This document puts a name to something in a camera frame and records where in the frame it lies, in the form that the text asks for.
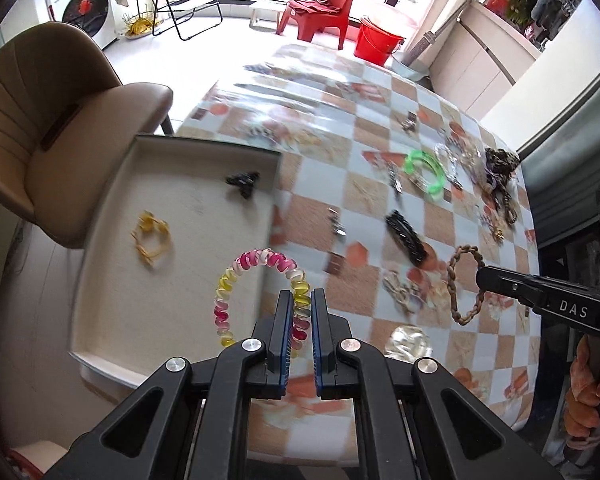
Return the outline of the right hand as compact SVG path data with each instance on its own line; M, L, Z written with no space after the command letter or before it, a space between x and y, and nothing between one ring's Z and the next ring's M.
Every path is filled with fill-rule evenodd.
M567 445L580 448L592 430L600 426L600 380L594 378L590 367L591 349L588 337L583 336L570 367L570 388L566 394L564 411Z

